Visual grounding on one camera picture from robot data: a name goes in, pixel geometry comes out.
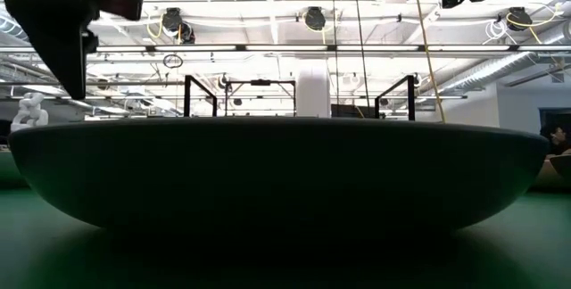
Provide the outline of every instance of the green floor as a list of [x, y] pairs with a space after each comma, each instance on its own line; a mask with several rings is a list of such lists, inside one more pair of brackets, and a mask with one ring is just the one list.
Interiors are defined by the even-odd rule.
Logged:
[[234, 254], [174, 240], [126, 242], [69, 218], [29, 190], [0, 191], [2, 289], [568, 289], [571, 195], [525, 195], [497, 216], [441, 239], [411, 235], [317, 255], [297, 249]]

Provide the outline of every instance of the pipe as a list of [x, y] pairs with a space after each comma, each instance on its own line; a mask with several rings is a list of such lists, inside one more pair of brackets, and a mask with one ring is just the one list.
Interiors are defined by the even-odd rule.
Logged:
[[[560, 23], [551, 29], [548, 29], [539, 35], [539, 39], [545, 45], [571, 44], [571, 21]], [[524, 42], [523, 45], [537, 45], [534, 38]], [[513, 54], [498, 60], [488, 60], [481, 62], [474, 68], [460, 73], [453, 79], [441, 85], [443, 87], [440, 92], [450, 93], [452, 90], [460, 89], [464, 92], [475, 88], [484, 87], [500, 78], [508, 76], [518, 70], [525, 69], [534, 65], [533, 58], [536, 57], [533, 52], [524, 52]], [[429, 89], [424, 94], [431, 95], [434, 93], [433, 89]]]
[[5, 13], [0, 12], [0, 31], [3, 33], [14, 36], [20, 40], [29, 41], [28, 35], [16, 20]]

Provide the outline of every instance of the metal frame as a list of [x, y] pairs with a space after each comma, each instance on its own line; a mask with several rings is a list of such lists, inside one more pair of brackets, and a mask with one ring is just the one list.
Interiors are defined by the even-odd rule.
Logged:
[[192, 75], [185, 75], [185, 110], [184, 117], [190, 117], [190, 87], [192, 83], [195, 83], [199, 88], [204, 91], [210, 98], [212, 98], [212, 117], [218, 116], [218, 98], [213, 94], [208, 88], [206, 88], [201, 82], [196, 80]]
[[297, 92], [296, 92], [296, 87], [295, 87], [295, 80], [266, 80], [266, 79], [227, 80], [226, 85], [224, 86], [224, 116], [228, 116], [228, 98], [232, 97], [232, 95], [228, 96], [228, 86], [230, 86], [232, 84], [238, 84], [239, 85], [232, 92], [232, 95], [234, 95], [244, 85], [252, 85], [252, 86], [280, 85], [281, 87], [282, 87], [282, 84], [292, 85], [294, 87], [294, 95], [293, 96], [290, 95], [290, 98], [292, 98], [294, 100], [294, 116], [297, 116], [297, 97], [296, 97]]
[[392, 85], [389, 89], [385, 90], [381, 95], [377, 96], [375, 98], [375, 119], [380, 119], [381, 118], [381, 114], [380, 114], [380, 110], [381, 110], [381, 99], [388, 95], [389, 93], [391, 93], [396, 87], [399, 87], [400, 85], [402, 85], [402, 83], [407, 82], [407, 102], [409, 104], [409, 120], [416, 120], [416, 114], [415, 114], [415, 104], [414, 104], [414, 100], [416, 99], [416, 96], [414, 95], [414, 76], [413, 75], [407, 75], [405, 77], [403, 77], [401, 80], [399, 80], [398, 82], [396, 82], [394, 85]]

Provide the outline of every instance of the yellow cable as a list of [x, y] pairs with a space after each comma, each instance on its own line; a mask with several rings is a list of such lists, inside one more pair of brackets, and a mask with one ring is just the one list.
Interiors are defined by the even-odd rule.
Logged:
[[364, 118], [365, 118], [365, 115], [363, 115], [363, 112], [360, 111], [359, 107], [357, 107], [357, 105], [355, 105], [355, 104], [354, 104], [353, 106], [354, 106], [354, 107], [357, 109], [357, 111], [359, 112], [360, 117], [361, 117], [362, 119], [364, 119]]
[[162, 18], [164, 17], [164, 14], [161, 15], [161, 21], [159, 21], [159, 34], [155, 35], [152, 31], [151, 31], [151, 24], [146, 24], [146, 31], [149, 33], [149, 35], [153, 38], [158, 38], [161, 36], [162, 34]]
[[535, 37], [535, 40], [537, 40], [537, 43], [538, 43], [539, 45], [542, 45], [543, 43], [542, 43], [542, 41], [541, 41], [541, 40], [539, 40], [539, 38], [537, 37], [537, 34], [535, 33], [535, 30], [534, 30], [534, 28], [533, 28], [533, 27], [530, 27], [530, 28], [529, 28], [529, 31], [531, 31], [531, 32], [532, 32], [532, 35], [534, 35], [534, 37]]
[[512, 15], [511, 12], [508, 13], [508, 15], [506, 15], [506, 21], [509, 21], [510, 23], [512, 23], [512, 24], [514, 24], [514, 25], [516, 25], [516, 26], [519, 26], [519, 27], [538, 27], [538, 26], [542, 26], [542, 25], [545, 25], [545, 24], [547, 24], [547, 23], [552, 22], [552, 21], [555, 19], [555, 17], [557, 17], [557, 11], [558, 11], [558, 9], [559, 9], [559, 5], [556, 4], [556, 5], [555, 5], [555, 12], [553, 12], [553, 15], [551, 16], [551, 18], [549, 18], [549, 19], [546, 20], [546, 21], [543, 21], [543, 22], [540, 22], [540, 23], [536, 23], [536, 24], [523, 24], [523, 23], [519, 23], [519, 22], [512, 21], [512, 20], [509, 18], [509, 16]]
[[430, 51], [428, 50], [428, 40], [426, 39], [426, 29], [425, 23], [422, 18], [422, 8], [420, 8], [420, 0], [417, 0], [418, 8], [418, 18], [420, 19], [420, 28], [422, 28], [422, 38], [425, 41], [425, 51], [426, 59], [428, 60], [428, 70], [430, 71], [430, 81], [432, 82], [432, 87], [434, 93], [436, 94], [436, 103], [438, 104], [438, 109], [440, 110], [440, 116], [443, 119], [443, 123], [446, 123], [446, 117], [444, 116], [443, 101], [440, 99], [440, 93], [438, 92], [438, 85], [436, 85], [436, 79], [434, 79], [434, 72], [432, 70], [432, 62], [430, 61]]

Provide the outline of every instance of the ceiling light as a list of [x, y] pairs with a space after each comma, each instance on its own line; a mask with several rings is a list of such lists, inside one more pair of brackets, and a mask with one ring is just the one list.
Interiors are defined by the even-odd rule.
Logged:
[[157, 52], [214, 52], [235, 51], [235, 45], [162, 45], [154, 48]]
[[339, 51], [360, 51], [366, 52], [416, 52], [418, 50], [417, 45], [340, 45], [337, 47]]
[[518, 50], [528, 52], [561, 52], [571, 51], [571, 45], [522, 45]]
[[34, 47], [0, 47], [0, 53], [35, 53]]
[[146, 52], [145, 46], [101, 46], [97, 47], [98, 53], [131, 53]]
[[55, 87], [49, 86], [41, 86], [41, 85], [25, 85], [24, 88], [35, 90], [40, 93], [49, 94], [49, 95], [60, 95], [65, 94], [65, 91]]
[[247, 51], [264, 51], [264, 52], [295, 52], [295, 51], [326, 51], [326, 45], [248, 45]]
[[507, 51], [509, 45], [431, 45], [428, 50], [440, 52], [489, 52]]

